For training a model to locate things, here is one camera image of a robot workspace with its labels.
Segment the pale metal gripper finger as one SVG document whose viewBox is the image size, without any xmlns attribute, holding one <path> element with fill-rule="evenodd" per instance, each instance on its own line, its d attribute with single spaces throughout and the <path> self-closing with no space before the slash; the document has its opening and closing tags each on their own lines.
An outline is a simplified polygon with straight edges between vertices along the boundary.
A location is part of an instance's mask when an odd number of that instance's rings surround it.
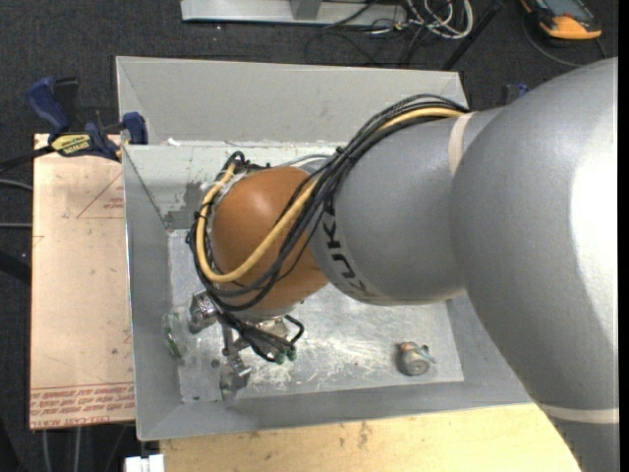
<svg viewBox="0 0 629 472">
<path fill-rule="evenodd" d="M 195 294 L 190 305 L 189 331 L 200 333 L 202 330 L 214 325 L 219 313 L 206 292 Z"/>
<path fill-rule="evenodd" d="M 224 401 L 234 400 L 238 392 L 248 385 L 252 367 L 240 356 L 228 358 L 220 367 L 219 389 Z"/>
</svg>

